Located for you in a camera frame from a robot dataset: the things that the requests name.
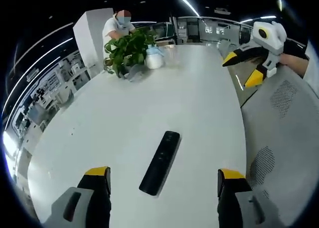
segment robotic arm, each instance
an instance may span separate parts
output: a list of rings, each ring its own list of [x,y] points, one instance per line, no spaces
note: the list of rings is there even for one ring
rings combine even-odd
[[[276,74],[276,64],[284,51],[286,39],[286,31],[280,23],[255,22],[252,39],[230,52],[223,66],[235,65],[255,57],[267,58],[263,64],[257,66],[244,84],[245,87],[260,85],[266,77]]]

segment white shirt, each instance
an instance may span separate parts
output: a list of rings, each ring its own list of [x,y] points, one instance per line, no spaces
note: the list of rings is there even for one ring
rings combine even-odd
[[[309,57],[309,63],[304,75],[304,80],[310,85],[319,98],[319,58],[310,41],[308,42],[306,55]]]
[[[121,33],[122,35],[128,35],[130,31],[134,30],[135,27],[129,22],[125,24],[119,24],[118,20],[116,20],[115,15],[112,16],[110,19],[108,19],[104,25],[103,31],[102,31],[102,37],[103,37],[103,57],[108,58],[110,54],[106,53],[104,50],[104,45],[108,43],[111,40],[111,37],[108,36],[108,34],[111,31],[116,31],[118,33]]]

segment ceiling light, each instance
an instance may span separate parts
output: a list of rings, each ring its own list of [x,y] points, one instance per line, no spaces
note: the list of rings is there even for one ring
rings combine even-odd
[[[276,18],[275,15],[262,16],[261,19]]]
[[[279,6],[279,10],[283,11],[283,2],[282,2],[282,0],[278,0],[278,6]]]
[[[40,71],[40,73],[38,73],[38,74],[33,78],[33,80],[31,80],[30,83],[25,87],[25,89],[23,90],[23,92],[21,93],[21,95],[19,96],[19,98],[16,100],[14,106],[12,107],[11,113],[10,113],[10,115],[9,115],[9,117],[8,117],[8,120],[6,121],[5,130],[6,130],[6,128],[8,127],[10,118],[11,118],[11,116],[13,115],[13,112],[14,112],[14,110],[15,110],[15,107],[18,105],[18,103],[19,103],[20,99],[22,98],[22,96],[24,95],[25,91],[27,91],[27,89],[29,89],[29,87],[32,85],[32,82],[33,82],[37,77],[39,77],[39,75],[42,74],[43,71],[45,71],[46,68],[48,68],[50,65],[52,65],[56,60],[58,60],[58,59],[60,59],[60,58],[61,58],[60,56],[57,57],[57,58],[54,59],[52,62],[50,62],[47,66],[45,66],[45,67]]]
[[[15,62],[14,63],[14,66],[13,66],[13,68],[10,70],[10,72],[9,72],[9,74],[11,73],[11,71],[12,70],[14,70],[14,72],[15,72],[15,67],[16,67],[16,65],[23,59],[23,57],[27,54],[27,53],[29,53],[29,51],[31,50],[31,49],[33,49],[37,44],[39,44],[41,41],[43,41],[45,38],[47,38],[48,36],[51,36],[52,34],[54,34],[54,33],[56,33],[57,31],[59,31],[59,30],[61,30],[61,29],[64,29],[64,28],[66,28],[67,26],[70,26],[70,25],[72,25],[73,24],[73,22],[71,22],[71,23],[69,23],[69,24],[66,24],[66,25],[64,25],[64,26],[62,26],[62,27],[60,27],[60,28],[57,28],[56,30],[54,30],[54,31],[52,31],[51,33],[49,33],[49,34],[47,34],[45,37],[43,37],[43,38],[41,38],[40,40],[38,40],[34,45],[32,45],[27,51],[25,51],[25,53],[22,55],[22,56],[20,56],[20,58],[18,59],[18,61],[17,62]]]
[[[191,4],[189,4],[189,2],[187,0],[182,0],[183,2],[185,2],[186,5],[189,6],[189,8],[198,16],[200,17],[200,15],[198,14],[198,12],[192,7]]]
[[[134,23],[157,23],[157,22],[156,21],[134,21],[131,23],[134,24]]]
[[[249,22],[249,21],[252,21],[253,19],[247,19],[247,20],[243,20],[241,21],[240,23],[245,23],[245,22]]]
[[[3,114],[4,110],[5,110],[5,107],[6,107],[7,103],[8,103],[8,101],[9,101],[9,99],[10,99],[10,97],[11,97],[13,91],[16,89],[16,87],[18,86],[18,84],[20,83],[20,81],[23,79],[23,77],[26,76],[26,74],[32,69],[32,67],[33,67],[39,60],[41,60],[44,56],[46,56],[48,53],[50,53],[52,50],[55,50],[55,49],[58,48],[59,46],[63,45],[64,43],[66,43],[66,42],[68,42],[68,41],[70,41],[70,40],[72,40],[72,39],[73,39],[73,37],[70,38],[70,39],[67,39],[66,41],[63,41],[62,43],[60,43],[60,44],[58,44],[57,46],[55,46],[55,47],[53,47],[52,49],[50,49],[48,52],[46,52],[44,55],[42,55],[39,59],[37,59],[37,60],[25,71],[25,73],[18,79],[17,83],[15,84],[15,86],[14,86],[13,89],[11,90],[10,94],[8,95],[8,98],[6,99],[5,104],[4,104],[4,107],[3,107],[3,110],[2,110],[2,114]]]

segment face mask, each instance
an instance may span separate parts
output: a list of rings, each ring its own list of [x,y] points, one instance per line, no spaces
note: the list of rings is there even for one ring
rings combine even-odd
[[[117,18],[120,24],[125,24],[131,21],[131,17],[127,16],[118,16]]]

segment white container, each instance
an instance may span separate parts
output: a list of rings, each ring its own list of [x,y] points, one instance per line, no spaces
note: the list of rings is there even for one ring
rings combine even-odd
[[[150,69],[158,69],[164,65],[164,58],[160,54],[147,55],[145,62]]]

